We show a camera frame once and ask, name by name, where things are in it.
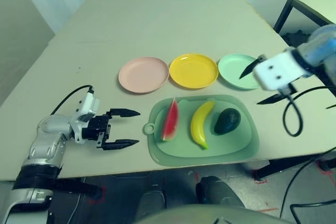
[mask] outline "white table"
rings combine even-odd
[[[301,136],[293,138],[281,122],[285,101],[256,104],[273,92],[232,89],[219,78],[200,90],[185,90],[169,81],[155,92],[134,95],[117,81],[119,69],[136,57],[159,57],[170,63],[181,54],[198,52],[217,61],[234,52],[271,57],[286,47],[245,0],[87,0],[0,109],[0,180],[16,178],[38,122],[83,84],[94,86],[95,96],[101,99],[100,114],[110,108],[141,112],[133,118],[113,118],[110,136],[140,142],[117,151],[96,149],[92,141],[67,143],[61,178],[168,168],[152,160],[142,127],[157,102],[189,95],[230,94],[244,102],[260,138],[260,149],[249,161],[323,152],[335,145],[336,110],[324,109],[334,103],[327,90],[298,100],[305,127]],[[295,82],[299,91],[320,85],[315,77]],[[59,113],[72,115],[83,95],[74,95]],[[297,126],[296,116],[288,119]]]
[[[274,25],[277,33],[282,29],[293,7],[320,26],[336,24],[336,0],[287,0]]]

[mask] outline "green cutting board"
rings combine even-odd
[[[172,99],[157,103],[150,114],[149,123],[143,128],[148,136],[152,158],[164,166],[187,166],[242,161],[252,157],[258,150],[259,138],[256,127],[244,104],[231,95],[205,95],[201,97],[176,98],[179,107],[179,123],[175,138],[162,141],[161,132],[166,112]],[[215,101],[207,116],[204,133],[209,149],[196,144],[190,134],[190,122],[194,112],[206,101]],[[241,114],[239,126],[224,135],[214,133],[219,114],[234,108]]]

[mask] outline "avocado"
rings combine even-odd
[[[233,131],[239,126],[240,118],[240,113],[236,109],[229,108],[223,110],[217,119],[215,133],[218,135],[223,135]]]

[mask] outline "banana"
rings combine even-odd
[[[205,141],[204,135],[204,122],[210,111],[213,109],[215,105],[214,101],[208,101],[202,104],[194,113],[191,124],[190,124],[190,131],[193,140],[202,146],[205,149],[208,149],[208,145]]]

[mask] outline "black table leg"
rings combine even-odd
[[[54,184],[54,190],[85,194],[94,200],[98,200],[102,196],[101,187],[86,184],[76,179],[58,179]]]
[[[269,165],[254,171],[253,173],[254,179],[259,181],[263,180],[267,176],[282,172],[285,169],[306,162],[316,156],[318,155],[308,155],[308,156],[289,157],[289,158],[270,160]]]
[[[273,27],[273,29],[276,33],[279,33],[280,30],[282,29],[282,27],[284,26],[284,23],[285,23],[286,19],[288,18],[288,15],[290,14],[290,11],[293,8],[292,2],[293,2],[293,0],[287,0],[287,2],[285,3],[285,6],[283,7],[279,18],[278,18],[277,22],[275,23],[275,25]]]
[[[336,167],[336,158],[319,162],[319,166],[323,171],[328,171]]]
[[[325,20],[323,20],[322,18],[320,18],[319,16],[317,16],[312,11],[306,9],[304,6],[300,5],[296,1],[292,1],[291,5],[296,10],[298,10],[299,12],[303,13],[304,15],[306,15],[308,18],[310,18],[312,21],[314,21],[319,26],[325,26],[325,25],[331,24],[330,22],[326,22]]]

